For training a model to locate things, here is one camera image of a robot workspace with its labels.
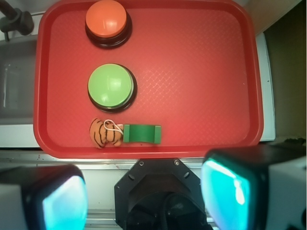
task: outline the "metal pipe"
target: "metal pipe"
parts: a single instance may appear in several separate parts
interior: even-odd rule
[[[0,0],[0,11],[9,20],[13,20],[17,16],[16,10],[6,0]]]

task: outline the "tray rim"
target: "tray rim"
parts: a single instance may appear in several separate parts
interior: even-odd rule
[[[42,51],[49,53],[49,46],[45,46],[45,44],[48,42],[46,41],[45,37],[51,34],[51,28],[46,27],[45,24],[49,20],[49,16],[54,13],[59,13],[60,15],[60,8],[62,6],[65,6],[67,4],[78,4],[78,3],[88,3],[89,6],[96,2],[96,0],[62,0],[57,3],[55,3],[53,6],[51,6],[46,13],[43,15],[42,20],[39,25],[39,33],[37,38],[37,48],[36,48],[36,64],[35,64],[35,96],[34,96],[34,134],[35,138],[39,144],[39,146],[45,151],[46,153],[57,157],[57,158],[78,158],[78,159],[85,159],[85,158],[98,158],[98,159],[137,159],[137,158],[173,158],[173,157],[202,157],[206,154],[207,151],[215,148],[228,148],[228,147],[240,147],[240,146],[250,146],[250,145],[257,145],[262,132],[263,132],[263,108],[262,108],[262,95],[261,95],[261,83],[260,83],[260,71],[259,71],[259,64],[258,64],[258,55],[257,55],[257,48],[256,48],[256,38],[255,33],[253,30],[253,24],[251,21],[250,16],[245,12],[245,10],[238,5],[237,3],[231,1],[231,0],[119,0],[121,4],[124,5],[124,7],[129,10],[131,8],[131,4],[145,4],[149,7],[145,8],[156,8],[159,9],[161,7],[158,7],[159,4],[164,4],[166,6],[166,9],[184,9],[186,4],[198,5],[203,4],[204,2],[210,3],[210,4],[223,4],[225,7],[230,7],[230,11],[236,11],[239,13],[239,17],[242,22],[240,22],[241,29],[244,27],[244,32],[246,36],[248,37],[248,40],[244,40],[244,52],[250,52],[251,56],[253,58],[249,61],[251,61],[252,69],[255,73],[255,79],[254,79],[254,85],[251,86],[248,84],[248,91],[253,90],[254,94],[253,96],[257,96],[257,103],[252,108],[249,106],[249,113],[257,113],[258,118],[258,129],[254,130],[251,134],[250,131],[248,132],[248,135],[251,136],[250,140],[247,141],[247,137],[242,139],[240,142],[231,144],[231,145],[203,145],[203,146],[170,146],[170,147],[125,147],[125,148],[107,148],[108,152],[103,152],[100,150],[100,152],[97,152],[97,150],[89,147],[61,147],[55,142],[53,142],[48,135],[46,135],[46,132],[42,132],[41,129],[42,124],[40,123],[42,113],[41,107],[45,104],[45,116],[47,116],[47,103],[40,100],[40,94],[44,93],[42,92],[42,79],[40,78],[40,75],[42,73],[42,70],[45,67],[45,72],[48,73],[48,64],[44,63],[42,61]],[[142,9],[144,7],[133,7],[134,9]],[[51,148],[50,144],[52,145],[56,144],[56,148]]]

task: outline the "faucet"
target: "faucet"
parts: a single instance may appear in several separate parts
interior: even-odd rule
[[[17,30],[21,35],[28,35],[33,31],[34,23],[28,11],[14,9],[6,0],[0,0],[0,11],[5,15],[0,18],[0,30],[4,32],[7,42],[10,40],[9,31]]]

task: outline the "wall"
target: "wall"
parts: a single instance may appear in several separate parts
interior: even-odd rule
[[[306,138],[306,1],[264,34],[271,64],[276,138]]]

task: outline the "toy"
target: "toy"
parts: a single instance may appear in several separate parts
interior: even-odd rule
[[[101,149],[108,142],[118,147],[122,142],[161,143],[161,126],[123,125],[112,120],[95,118],[90,125],[90,138],[95,147]]]
[[[101,149],[106,143],[114,146],[122,143],[123,125],[116,125],[112,120],[102,121],[95,118],[90,126],[90,137],[95,147]]]

